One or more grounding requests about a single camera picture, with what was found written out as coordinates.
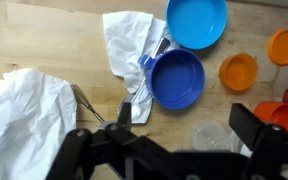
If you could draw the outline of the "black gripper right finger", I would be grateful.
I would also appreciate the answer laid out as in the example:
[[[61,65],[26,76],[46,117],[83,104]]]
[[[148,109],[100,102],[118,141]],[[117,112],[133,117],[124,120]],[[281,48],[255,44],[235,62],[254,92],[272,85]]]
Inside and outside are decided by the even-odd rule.
[[[243,104],[233,103],[229,117],[229,126],[248,149],[253,150],[265,124]]]

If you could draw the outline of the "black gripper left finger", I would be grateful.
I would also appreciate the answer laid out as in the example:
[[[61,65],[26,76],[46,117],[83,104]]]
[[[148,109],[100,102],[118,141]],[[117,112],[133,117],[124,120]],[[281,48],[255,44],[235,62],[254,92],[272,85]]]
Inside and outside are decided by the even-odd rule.
[[[131,103],[124,102],[118,115],[118,123],[129,130],[131,128],[131,118]]]

